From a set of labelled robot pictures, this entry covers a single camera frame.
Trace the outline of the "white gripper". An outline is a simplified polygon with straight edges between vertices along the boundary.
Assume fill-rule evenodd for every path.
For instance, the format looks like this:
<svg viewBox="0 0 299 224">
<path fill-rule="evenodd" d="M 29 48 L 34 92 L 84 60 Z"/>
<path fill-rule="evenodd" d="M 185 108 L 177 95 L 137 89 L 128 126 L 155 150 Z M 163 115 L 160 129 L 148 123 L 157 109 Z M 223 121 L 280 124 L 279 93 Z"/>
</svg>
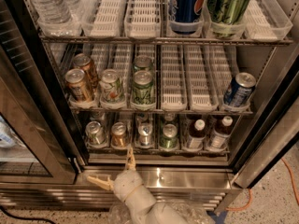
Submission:
<svg viewBox="0 0 299 224">
<path fill-rule="evenodd" d="M 93 176 L 88 176 L 87 180 L 101 189 L 113 190 L 116 197 L 124 203 L 131 195 L 144 188 L 143 179 L 135 170 L 135 155 L 132 147 L 127 150 L 125 169 L 114 181 L 109 177 L 102 180 Z"/>
</svg>

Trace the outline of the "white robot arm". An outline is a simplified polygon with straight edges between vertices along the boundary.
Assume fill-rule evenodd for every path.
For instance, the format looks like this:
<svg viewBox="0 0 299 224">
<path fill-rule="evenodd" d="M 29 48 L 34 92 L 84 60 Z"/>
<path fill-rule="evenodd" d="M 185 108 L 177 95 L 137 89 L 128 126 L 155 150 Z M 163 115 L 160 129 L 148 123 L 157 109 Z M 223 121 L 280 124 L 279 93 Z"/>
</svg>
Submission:
<svg viewBox="0 0 299 224">
<path fill-rule="evenodd" d="M 124 170 L 115 180 L 102 180 L 88 176 L 87 180 L 101 189 L 112 190 L 130 212 L 133 224 L 188 224 L 174 208 L 158 202 L 145 187 L 141 175 L 135 168 L 135 155 L 132 147 L 127 150 Z"/>
</svg>

